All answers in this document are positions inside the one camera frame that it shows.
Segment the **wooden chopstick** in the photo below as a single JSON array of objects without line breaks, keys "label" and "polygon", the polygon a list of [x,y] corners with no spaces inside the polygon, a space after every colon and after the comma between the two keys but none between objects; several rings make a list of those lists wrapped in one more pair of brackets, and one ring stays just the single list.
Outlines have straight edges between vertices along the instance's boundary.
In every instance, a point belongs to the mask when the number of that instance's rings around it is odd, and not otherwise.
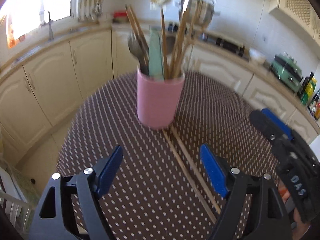
[{"label": "wooden chopstick", "polygon": [[189,15],[189,10],[187,8],[183,8],[182,12],[183,12],[182,18],[180,21],[180,25],[178,27],[176,40],[175,40],[174,48],[172,51],[172,57],[171,57],[171,63],[170,63],[170,75],[169,75],[170,78],[174,77],[175,64],[176,64],[176,61],[177,61],[179,53],[180,53],[180,49],[181,49],[183,37],[184,37],[184,32],[185,32],[185,24],[186,24],[186,20],[188,18],[188,15]]},{"label": "wooden chopstick", "polygon": [[173,152],[174,157],[176,158],[184,176],[187,178],[189,184],[191,185],[191,188],[193,189],[194,193],[196,194],[197,198],[199,199],[200,203],[202,204],[202,206],[204,207],[207,215],[209,216],[210,220],[213,222],[213,224],[215,224],[216,222],[216,217],[214,216],[213,212],[211,211],[209,205],[206,203],[203,195],[200,193],[199,189],[197,188],[195,181],[193,181],[191,175],[189,174],[187,168],[185,167],[182,159],[180,158],[178,152],[175,150],[174,145],[172,144],[172,142],[169,139],[169,136],[167,135],[166,131],[162,130],[163,135],[167,141],[167,143],[170,146],[171,151]]},{"label": "wooden chopstick", "polygon": [[167,41],[165,34],[165,21],[164,21],[164,12],[163,8],[161,8],[161,31],[162,31],[162,54],[163,54],[163,68],[164,68],[164,79],[168,79],[169,71],[168,71],[168,62],[167,62]]},{"label": "wooden chopstick", "polygon": [[178,142],[178,144],[179,144],[179,146],[180,146],[183,154],[185,155],[187,161],[189,162],[189,164],[190,164],[193,172],[195,173],[195,176],[197,177],[198,181],[200,182],[201,186],[203,187],[206,195],[208,196],[209,200],[210,200],[211,203],[213,204],[216,212],[217,212],[218,214],[220,214],[220,213],[221,213],[221,209],[220,209],[219,205],[217,204],[217,202],[216,202],[216,200],[215,200],[215,197],[213,196],[211,190],[210,190],[209,187],[207,186],[207,184],[206,184],[203,176],[200,174],[200,172],[199,172],[196,164],[195,164],[194,161],[193,161],[193,158],[190,156],[187,148],[185,147],[184,143],[182,142],[181,138],[179,137],[178,132],[176,131],[176,129],[175,129],[174,126],[172,126],[172,125],[170,126],[170,130],[171,130],[171,132],[173,133],[175,139],[177,140],[177,142]]}]

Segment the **green oil bottle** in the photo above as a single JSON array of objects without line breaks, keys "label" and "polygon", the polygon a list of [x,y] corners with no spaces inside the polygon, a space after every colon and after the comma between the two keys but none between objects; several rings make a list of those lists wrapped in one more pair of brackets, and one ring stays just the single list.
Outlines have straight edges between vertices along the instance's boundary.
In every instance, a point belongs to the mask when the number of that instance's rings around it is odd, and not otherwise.
[{"label": "green oil bottle", "polygon": [[316,83],[317,80],[313,77],[309,83],[307,84],[304,92],[303,92],[303,96],[301,98],[301,103],[302,105],[306,105],[309,101],[309,99],[311,98],[315,88],[316,88]]}]

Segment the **brown polka dot tablecloth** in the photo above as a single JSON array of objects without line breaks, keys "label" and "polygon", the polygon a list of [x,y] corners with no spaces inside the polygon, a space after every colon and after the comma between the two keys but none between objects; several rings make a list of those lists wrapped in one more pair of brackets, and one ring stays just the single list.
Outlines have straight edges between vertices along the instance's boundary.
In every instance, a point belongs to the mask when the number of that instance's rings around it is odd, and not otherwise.
[{"label": "brown polka dot tablecloth", "polygon": [[[79,108],[60,150],[57,171],[78,174],[116,146],[123,161],[99,203],[117,239],[207,239],[214,224],[184,176],[162,130],[137,117],[137,75],[108,81]],[[200,146],[208,144],[247,174],[269,173],[279,182],[270,143],[251,125],[252,107],[234,90],[199,72],[188,72],[173,126],[206,183]],[[165,130],[188,172],[170,129]],[[199,191],[202,186],[190,173]]]}]

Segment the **green electric cooker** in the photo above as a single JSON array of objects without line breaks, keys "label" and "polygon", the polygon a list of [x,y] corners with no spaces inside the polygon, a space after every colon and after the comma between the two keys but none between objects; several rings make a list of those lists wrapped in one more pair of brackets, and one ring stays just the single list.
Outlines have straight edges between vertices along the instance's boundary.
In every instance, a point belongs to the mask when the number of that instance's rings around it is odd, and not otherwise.
[{"label": "green electric cooker", "polygon": [[271,63],[271,72],[289,89],[297,93],[302,81],[302,71],[293,59],[284,55],[275,55]]}]

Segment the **white ceramic bowl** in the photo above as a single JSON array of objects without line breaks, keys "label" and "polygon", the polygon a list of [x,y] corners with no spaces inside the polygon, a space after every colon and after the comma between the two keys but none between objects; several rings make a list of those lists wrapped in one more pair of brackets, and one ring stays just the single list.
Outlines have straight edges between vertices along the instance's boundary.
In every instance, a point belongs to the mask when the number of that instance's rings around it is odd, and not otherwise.
[{"label": "white ceramic bowl", "polygon": [[251,61],[257,64],[264,64],[266,61],[266,56],[254,48],[249,49],[249,57]]}]

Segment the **lower cream cabinets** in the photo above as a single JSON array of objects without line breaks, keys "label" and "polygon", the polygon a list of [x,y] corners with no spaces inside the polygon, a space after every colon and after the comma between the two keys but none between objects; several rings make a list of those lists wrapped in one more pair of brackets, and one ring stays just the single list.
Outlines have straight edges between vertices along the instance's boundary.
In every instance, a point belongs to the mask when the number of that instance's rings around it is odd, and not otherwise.
[{"label": "lower cream cabinets", "polygon": [[[104,83],[135,70],[127,35],[110,27],[85,29],[34,48],[1,72],[5,159],[18,163]],[[201,41],[189,47],[184,65],[235,90],[254,108],[274,111],[307,142],[319,135],[319,122],[261,66]]]}]

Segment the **cream cabinets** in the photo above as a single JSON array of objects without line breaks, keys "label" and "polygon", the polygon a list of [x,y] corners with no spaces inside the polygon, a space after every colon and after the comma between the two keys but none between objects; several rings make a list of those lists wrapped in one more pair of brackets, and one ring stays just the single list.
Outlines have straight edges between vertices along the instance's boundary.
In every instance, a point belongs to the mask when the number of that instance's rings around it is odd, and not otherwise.
[{"label": "cream cabinets", "polygon": [[319,53],[319,16],[308,0],[270,0],[268,12]]},{"label": "cream cabinets", "polygon": [[[5,159],[18,163],[104,83],[135,70],[127,35],[110,27],[85,29],[34,48],[1,72]],[[307,142],[319,135],[319,122],[261,66],[201,41],[189,47],[184,65],[235,90],[254,108],[274,111]]]}]

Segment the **black gas stove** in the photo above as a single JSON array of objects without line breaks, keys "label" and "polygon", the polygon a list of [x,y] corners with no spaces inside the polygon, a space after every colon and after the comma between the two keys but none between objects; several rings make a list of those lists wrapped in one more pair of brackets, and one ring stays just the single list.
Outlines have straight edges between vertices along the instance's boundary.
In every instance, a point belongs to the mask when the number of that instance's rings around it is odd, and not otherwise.
[{"label": "black gas stove", "polygon": [[199,40],[203,41],[203,42],[207,42],[210,44],[214,44],[215,46],[221,47],[227,51],[230,51],[233,54],[238,55],[239,57],[245,57],[245,46],[244,45],[238,45],[235,44],[231,41],[227,41],[224,38],[221,37],[217,37],[215,35],[209,35],[209,34],[205,34],[202,33],[199,36]]}]

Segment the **pink utensil cup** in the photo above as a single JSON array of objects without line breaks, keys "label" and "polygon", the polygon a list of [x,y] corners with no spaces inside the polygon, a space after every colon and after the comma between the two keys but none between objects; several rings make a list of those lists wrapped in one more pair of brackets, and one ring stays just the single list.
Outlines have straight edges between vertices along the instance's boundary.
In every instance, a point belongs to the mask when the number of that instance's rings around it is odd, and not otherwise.
[{"label": "pink utensil cup", "polygon": [[151,129],[167,128],[174,120],[184,86],[185,74],[166,80],[156,80],[137,70],[137,116]]}]

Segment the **upper cream cabinets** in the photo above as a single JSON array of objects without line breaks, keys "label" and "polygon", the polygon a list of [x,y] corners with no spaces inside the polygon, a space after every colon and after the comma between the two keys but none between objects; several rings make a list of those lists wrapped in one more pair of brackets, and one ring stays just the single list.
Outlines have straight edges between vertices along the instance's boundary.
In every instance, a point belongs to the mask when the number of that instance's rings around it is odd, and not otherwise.
[{"label": "upper cream cabinets", "polygon": [[268,12],[319,53],[319,16],[308,0],[270,0]]}]

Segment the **mint green utensil case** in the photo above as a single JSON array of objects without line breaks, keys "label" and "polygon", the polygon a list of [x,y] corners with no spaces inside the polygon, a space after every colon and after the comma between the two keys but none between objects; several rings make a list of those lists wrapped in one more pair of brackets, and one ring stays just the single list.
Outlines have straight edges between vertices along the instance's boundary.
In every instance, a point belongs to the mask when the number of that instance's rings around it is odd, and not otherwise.
[{"label": "mint green utensil case", "polygon": [[155,80],[164,80],[161,38],[155,28],[150,29],[149,76]]}]

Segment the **chrome faucet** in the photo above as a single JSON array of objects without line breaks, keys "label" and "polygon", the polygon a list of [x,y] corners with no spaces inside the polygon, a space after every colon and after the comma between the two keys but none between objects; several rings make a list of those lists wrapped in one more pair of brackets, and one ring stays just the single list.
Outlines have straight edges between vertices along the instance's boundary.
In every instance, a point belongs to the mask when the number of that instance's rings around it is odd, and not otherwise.
[{"label": "chrome faucet", "polygon": [[48,20],[48,22],[46,22],[45,20],[44,20],[44,10],[42,10],[42,11],[40,11],[40,13],[39,13],[39,15],[40,15],[40,21],[41,21],[41,23],[40,23],[40,27],[44,27],[45,25],[48,25],[49,26],[49,40],[50,41],[53,41],[54,40],[54,34],[53,34],[53,30],[52,30],[52,23],[53,23],[53,20],[51,19],[51,17],[50,17],[50,12],[49,11],[47,11],[48,12],[48,17],[49,17],[49,20]]}]

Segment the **metal spoon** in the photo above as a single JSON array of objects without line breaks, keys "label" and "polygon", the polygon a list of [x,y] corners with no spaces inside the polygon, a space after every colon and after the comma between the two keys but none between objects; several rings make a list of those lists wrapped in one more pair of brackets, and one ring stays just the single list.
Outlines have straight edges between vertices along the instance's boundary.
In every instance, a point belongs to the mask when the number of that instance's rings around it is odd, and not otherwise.
[{"label": "metal spoon", "polygon": [[149,76],[149,59],[133,32],[128,38],[128,48],[130,53],[139,61],[140,71],[144,75]]}]

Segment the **stainless steel steamer pot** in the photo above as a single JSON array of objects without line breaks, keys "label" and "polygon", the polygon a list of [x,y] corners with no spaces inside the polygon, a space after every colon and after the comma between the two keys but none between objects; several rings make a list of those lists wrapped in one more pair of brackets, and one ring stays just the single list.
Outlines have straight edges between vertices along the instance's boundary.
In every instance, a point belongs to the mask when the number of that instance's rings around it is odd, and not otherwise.
[{"label": "stainless steel steamer pot", "polygon": [[189,10],[187,23],[191,23],[195,18],[194,24],[202,29],[208,28],[214,15],[220,15],[215,11],[216,0],[180,0],[177,3],[178,17],[182,19],[182,15]]}]

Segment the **red container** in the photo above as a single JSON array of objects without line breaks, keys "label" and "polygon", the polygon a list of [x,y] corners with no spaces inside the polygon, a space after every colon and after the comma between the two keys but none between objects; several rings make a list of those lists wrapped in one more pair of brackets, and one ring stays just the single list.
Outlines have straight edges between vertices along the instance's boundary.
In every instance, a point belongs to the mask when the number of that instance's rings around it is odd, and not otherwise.
[{"label": "red container", "polygon": [[113,13],[113,23],[126,23],[128,22],[128,16],[126,11],[115,11]]}]

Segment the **hanging utensil rack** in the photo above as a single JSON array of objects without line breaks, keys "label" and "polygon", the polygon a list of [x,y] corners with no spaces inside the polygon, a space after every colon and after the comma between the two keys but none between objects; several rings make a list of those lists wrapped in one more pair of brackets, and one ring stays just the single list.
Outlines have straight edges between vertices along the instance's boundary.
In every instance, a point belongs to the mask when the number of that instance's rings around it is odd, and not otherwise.
[{"label": "hanging utensil rack", "polygon": [[78,21],[97,22],[101,7],[102,0],[78,0]]}]

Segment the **window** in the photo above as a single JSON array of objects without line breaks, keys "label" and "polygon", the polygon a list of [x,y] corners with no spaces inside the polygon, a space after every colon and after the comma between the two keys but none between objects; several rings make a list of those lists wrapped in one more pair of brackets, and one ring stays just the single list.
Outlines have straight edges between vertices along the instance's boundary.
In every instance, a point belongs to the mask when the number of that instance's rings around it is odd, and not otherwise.
[{"label": "window", "polygon": [[39,27],[74,17],[78,4],[78,0],[6,0],[1,6],[1,24],[5,24],[7,47],[15,47]]}]

